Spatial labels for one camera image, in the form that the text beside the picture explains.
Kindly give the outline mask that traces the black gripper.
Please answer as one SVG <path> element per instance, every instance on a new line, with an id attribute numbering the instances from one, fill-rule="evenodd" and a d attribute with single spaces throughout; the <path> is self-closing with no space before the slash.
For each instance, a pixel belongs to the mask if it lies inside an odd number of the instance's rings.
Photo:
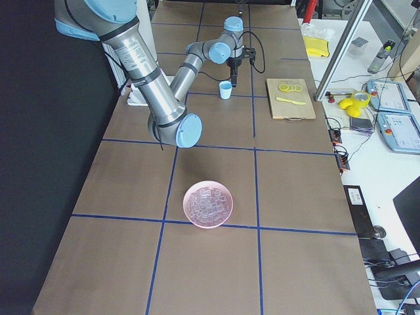
<path id="1" fill-rule="evenodd" d="M 238 0 L 238 15 L 243 14 L 243 1 Z M 230 67 L 230 82 L 232 86 L 237 87 L 238 84 L 238 67 L 241 66 L 243 58 L 230 57 L 227 60 L 227 66 Z"/>

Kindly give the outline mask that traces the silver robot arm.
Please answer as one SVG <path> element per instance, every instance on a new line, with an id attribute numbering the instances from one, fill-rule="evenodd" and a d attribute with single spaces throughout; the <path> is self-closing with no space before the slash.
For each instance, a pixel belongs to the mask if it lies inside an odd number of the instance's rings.
<path id="1" fill-rule="evenodd" d="M 240 17 L 228 17 L 217 39 L 191 43 L 168 83 L 138 30 L 136 1 L 55 1 L 54 13 L 61 34 L 111 46 L 150 109 L 148 130 L 158 142 L 179 148 L 198 143 L 201 119 L 183 100 L 205 61 L 224 64 L 243 54 Z"/>

